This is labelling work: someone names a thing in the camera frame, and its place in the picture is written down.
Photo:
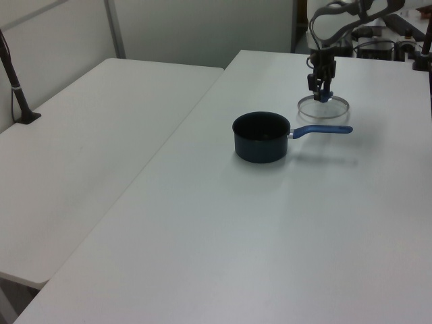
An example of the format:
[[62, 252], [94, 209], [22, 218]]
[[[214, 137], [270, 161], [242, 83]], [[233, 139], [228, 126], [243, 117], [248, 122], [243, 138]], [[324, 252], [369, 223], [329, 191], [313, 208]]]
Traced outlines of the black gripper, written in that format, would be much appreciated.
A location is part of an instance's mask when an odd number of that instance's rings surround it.
[[312, 53], [309, 61], [312, 64], [313, 73], [307, 76], [307, 82], [314, 100], [320, 101], [321, 96], [332, 97], [331, 83], [336, 71], [335, 55], [333, 53]]

